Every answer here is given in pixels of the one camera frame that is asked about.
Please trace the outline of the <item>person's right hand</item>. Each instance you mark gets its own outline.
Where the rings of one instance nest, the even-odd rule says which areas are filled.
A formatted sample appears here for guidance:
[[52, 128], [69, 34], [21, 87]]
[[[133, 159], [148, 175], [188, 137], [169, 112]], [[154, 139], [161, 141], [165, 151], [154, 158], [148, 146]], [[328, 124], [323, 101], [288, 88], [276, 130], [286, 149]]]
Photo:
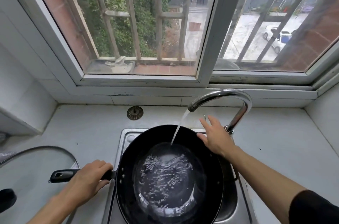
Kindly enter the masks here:
[[235, 143], [223, 126], [221, 128], [210, 128], [210, 124], [203, 118], [199, 119], [209, 139], [209, 150], [225, 159], [230, 160], [231, 150]]

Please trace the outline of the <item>person's left hand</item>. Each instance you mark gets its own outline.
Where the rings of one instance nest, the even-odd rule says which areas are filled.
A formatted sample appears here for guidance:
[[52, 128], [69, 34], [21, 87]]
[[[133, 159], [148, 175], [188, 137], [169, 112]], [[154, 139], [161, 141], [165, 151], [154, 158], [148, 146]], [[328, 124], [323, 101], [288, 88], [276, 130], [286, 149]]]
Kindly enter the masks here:
[[77, 207], [87, 203], [98, 193], [94, 192], [91, 174], [91, 163], [88, 163], [75, 174], [61, 191], [63, 193], [74, 194], [78, 198]]

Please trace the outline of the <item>black frying pan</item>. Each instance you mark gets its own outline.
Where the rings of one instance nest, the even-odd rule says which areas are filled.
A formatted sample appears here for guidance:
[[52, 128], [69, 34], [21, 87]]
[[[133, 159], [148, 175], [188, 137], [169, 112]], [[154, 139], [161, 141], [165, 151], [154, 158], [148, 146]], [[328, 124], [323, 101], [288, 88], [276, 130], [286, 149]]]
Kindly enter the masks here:
[[115, 197], [127, 224], [213, 224], [222, 203], [223, 171], [216, 154], [176, 125], [150, 128], [122, 154], [116, 171]]

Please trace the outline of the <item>person's left forearm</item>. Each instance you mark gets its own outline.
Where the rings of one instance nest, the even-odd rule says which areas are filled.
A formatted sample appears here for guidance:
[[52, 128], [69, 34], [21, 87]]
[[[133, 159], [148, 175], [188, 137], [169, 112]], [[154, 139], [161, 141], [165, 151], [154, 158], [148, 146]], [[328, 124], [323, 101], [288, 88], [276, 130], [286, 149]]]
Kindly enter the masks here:
[[26, 224], [62, 224], [76, 209], [78, 198], [74, 194], [53, 196]]

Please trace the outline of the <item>person's right forearm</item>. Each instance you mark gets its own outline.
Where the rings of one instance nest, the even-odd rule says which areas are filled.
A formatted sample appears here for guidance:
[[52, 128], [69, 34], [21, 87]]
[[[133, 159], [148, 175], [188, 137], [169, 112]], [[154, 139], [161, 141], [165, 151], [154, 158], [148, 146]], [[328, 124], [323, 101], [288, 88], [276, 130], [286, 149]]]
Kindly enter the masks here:
[[245, 153], [236, 145], [221, 148], [224, 156], [243, 176], [282, 224], [289, 224], [294, 197], [306, 188]]

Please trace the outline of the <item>chrome curved faucet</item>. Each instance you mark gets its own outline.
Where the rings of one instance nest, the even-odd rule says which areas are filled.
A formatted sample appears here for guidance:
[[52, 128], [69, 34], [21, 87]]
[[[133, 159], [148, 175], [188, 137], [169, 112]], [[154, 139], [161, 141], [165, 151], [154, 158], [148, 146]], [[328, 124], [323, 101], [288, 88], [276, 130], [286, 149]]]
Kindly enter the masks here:
[[243, 116], [248, 113], [252, 108], [252, 98], [250, 95], [242, 90], [238, 89], [222, 89], [217, 90], [214, 92], [210, 92], [204, 96], [201, 96], [194, 100], [192, 103], [188, 105], [188, 111], [194, 112], [196, 111], [200, 106], [216, 100], [218, 98], [224, 98], [224, 97], [232, 97], [239, 99], [243, 102], [240, 110], [237, 112], [235, 117], [231, 120], [231, 122], [225, 126], [225, 130], [228, 132], [229, 135], [233, 135], [234, 129], [237, 126], [237, 124], [241, 121]]

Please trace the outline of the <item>round metal sink strainer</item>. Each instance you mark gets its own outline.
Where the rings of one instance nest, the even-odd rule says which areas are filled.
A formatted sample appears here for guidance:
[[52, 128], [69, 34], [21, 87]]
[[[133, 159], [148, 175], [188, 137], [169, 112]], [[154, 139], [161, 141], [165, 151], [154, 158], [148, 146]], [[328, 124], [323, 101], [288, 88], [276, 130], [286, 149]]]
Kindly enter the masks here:
[[130, 120], [138, 120], [143, 116], [143, 109], [140, 106], [132, 106], [127, 110], [127, 117]]

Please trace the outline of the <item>glass lid with black knob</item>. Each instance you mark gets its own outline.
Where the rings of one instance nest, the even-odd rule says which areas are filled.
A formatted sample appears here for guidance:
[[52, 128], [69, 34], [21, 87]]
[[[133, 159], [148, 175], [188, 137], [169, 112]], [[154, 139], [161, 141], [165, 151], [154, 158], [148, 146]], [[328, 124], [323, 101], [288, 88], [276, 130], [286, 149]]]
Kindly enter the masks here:
[[72, 156], [56, 149], [36, 149], [3, 164], [0, 190], [12, 189], [17, 200], [0, 213], [0, 224], [26, 224], [64, 187], [64, 183], [49, 183], [53, 171], [78, 168]]

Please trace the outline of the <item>stainless steel sink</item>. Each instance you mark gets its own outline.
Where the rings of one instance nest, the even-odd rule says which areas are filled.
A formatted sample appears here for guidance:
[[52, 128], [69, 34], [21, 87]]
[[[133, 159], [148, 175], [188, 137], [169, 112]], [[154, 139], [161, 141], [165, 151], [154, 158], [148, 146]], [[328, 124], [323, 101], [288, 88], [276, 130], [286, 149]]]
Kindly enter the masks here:
[[[122, 130], [114, 171], [117, 170], [130, 143], [146, 130], [147, 128], [125, 128]], [[224, 183], [223, 188], [221, 208], [213, 224], [258, 224], [244, 178], [239, 175], [237, 180]], [[114, 180], [109, 185], [102, 224], [127, 224], [118, 207]]]

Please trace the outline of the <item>white crumpled cloth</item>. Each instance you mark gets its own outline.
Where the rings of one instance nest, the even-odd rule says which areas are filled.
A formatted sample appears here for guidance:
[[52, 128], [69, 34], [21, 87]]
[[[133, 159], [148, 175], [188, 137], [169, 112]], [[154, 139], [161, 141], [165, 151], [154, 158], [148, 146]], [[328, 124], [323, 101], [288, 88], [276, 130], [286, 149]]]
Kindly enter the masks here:
[[114, 74], [128, 74], [133, 71], [135, 67], [135, 61], [127, 61], [125, 63], [126, 56], [121, 56], [114, 62], [106, 61], [105, 65], [109, 66]]

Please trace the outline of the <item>metal window bars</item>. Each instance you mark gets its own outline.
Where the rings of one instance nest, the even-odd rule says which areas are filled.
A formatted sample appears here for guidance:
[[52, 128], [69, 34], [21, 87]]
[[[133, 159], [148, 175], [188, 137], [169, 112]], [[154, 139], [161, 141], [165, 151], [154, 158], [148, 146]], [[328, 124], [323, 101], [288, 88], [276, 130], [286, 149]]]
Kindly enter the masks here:
[[[115, 56], [193, 61], [207, 17], [209, 0], [87, 0], [86, 23], [99, 53]], [[299, 15], [306, 17], [320, 0], [239, 0], [223, 40], [217, 63], [279, 64], [278, 56], [295, 37]]]

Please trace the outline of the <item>black sleeve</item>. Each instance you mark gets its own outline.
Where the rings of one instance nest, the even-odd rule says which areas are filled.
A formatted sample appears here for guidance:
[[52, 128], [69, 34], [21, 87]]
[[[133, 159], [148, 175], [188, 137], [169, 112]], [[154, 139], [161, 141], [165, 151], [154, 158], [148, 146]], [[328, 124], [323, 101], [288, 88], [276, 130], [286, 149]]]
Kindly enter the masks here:
[[289, 224], [339, 224], [339, 207], [311, 190], [301, 191], [290, 204]]

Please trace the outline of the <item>white window frame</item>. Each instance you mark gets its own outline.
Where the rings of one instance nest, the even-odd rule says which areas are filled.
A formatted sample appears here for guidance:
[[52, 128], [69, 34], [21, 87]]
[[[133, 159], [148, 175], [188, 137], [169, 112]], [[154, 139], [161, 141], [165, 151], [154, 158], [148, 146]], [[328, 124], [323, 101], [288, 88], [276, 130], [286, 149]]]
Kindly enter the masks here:
[[116, 57], [100, 57], [85, 23], [77, 0], [16, 0], [29, 18], [19, 25], [32, 42], [32, 49], [42, 54], [42, 61], [57, 81], [71, 95], [130, 95], [197, 97], [204, 89], [234, 88], [244, 90], [282, 90], [287, 95], [308, 87], [321, 92], [339, 84], [339, 35], [333, 42], [320, 43], [320, 38], [306, 40], [311, 27], [325, 14], [317, 14], [311, 25], [302, 25], [297, 36], [280, 57], [279, 64], [254, 64], [239, 71], [216, 69], [223, 40], [239, 0], [210, 0], [196, 59], [176, 60], [145, 57], [135, 61], [128, 74], [114, 74], [106, 61]]

